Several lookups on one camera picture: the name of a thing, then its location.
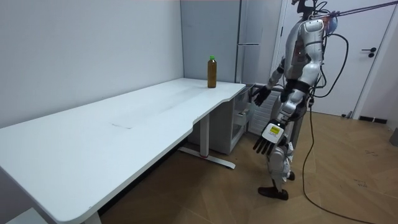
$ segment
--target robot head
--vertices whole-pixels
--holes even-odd
[[[313,4],[314,6],[312,6],[312,7],[306,6],[305,1],[306,0],[292,0],[292,5],[295,5],[296,3],[298,3],[297,13],[303,13],[303,18],[307,19],[312,14],[312,12],[315,10],[315,2],[316,1],[312,0],[314,3]]]

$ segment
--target door handle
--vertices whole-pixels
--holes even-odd
[[[370,52],[376,52],[377,51],[377,48],[375,48],[375,47],[372,47],[371,49],[362,49],[362,50],[368,50],[368,51],[370,51]]]

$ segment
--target desk leg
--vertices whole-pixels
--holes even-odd
[[[101,224],[101,219],[100,216],[98,215],[98,212],[95,212],[91,217],[87,218],[87,220],[82,224]]]
[[[186,147],[181,147],[179,150],[182,152],[189,153],[191,155],[201,157],[211,162],[223,165],[230,169],[235,169],[235,164],[228,162],[213,156],[209,156],[209,132],[210,132],[210,115],[207,114],[200,120],[200,152],[196,152]]]

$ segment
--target humanoid robot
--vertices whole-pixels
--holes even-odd
[[[267,157],[268,171],[272,178],[272,187],[259,187],[258,192],[266,197],[288,200],[289,195],[282,189],[286,180],[294,180],[290,170],[293,146],[288,142],[285,129],[289,122],[300,119],[307,111],[307,105],[313,103],[310,98],[311,87],[318,80],[323,63],[323,35],[325,30],[322,19],[312,19],[313,8],[305,6],[305,0],[292,0],[298,3],[297,12],[303,13],[302,19],[290,31],[286,42],[285,57],[272,73],[267,85],[258,89],[253,96],[256,105],[261,105],[271,93],[282,75],[287,83],[272,108],[268,122],[253,149]]]

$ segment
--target desk foot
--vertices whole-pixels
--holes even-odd
[[[186,152],[186,153],[188,153],[188,154],[191,154],[191,155],[200,157],[200,158],[202,158],[202,159],[206,159],[206,160],[211,161],[211,162],[215,162],[215,163],[220,164],[220,165],[223,165],[223,166],[225,166],[225,167],[227,167],[227,168],[229,168],[229,169],[235,169],[235,164],[233,164],[232,162],[228,162],[228,161],[225,161],[225,160],[222,160],[222,159],[219,159],[219,158],[215,158],[215,157],[213,157],[213,156],[208,156],[208,157],[204,158],[204,157],[202,157],[202,156],[200,155],[199,152],[196,152],[196,151],[194,151],[194,150],[192,150],[192,149],[188,149],[188,148],[186,148],[186,147],[181,147],[181,148],[179,149],[179,151]]]
[[[82,224],[101,224],[101,219],[100,216],[98,215],[98,212],[95,212],[91,217],[87,218],[87,220]]]

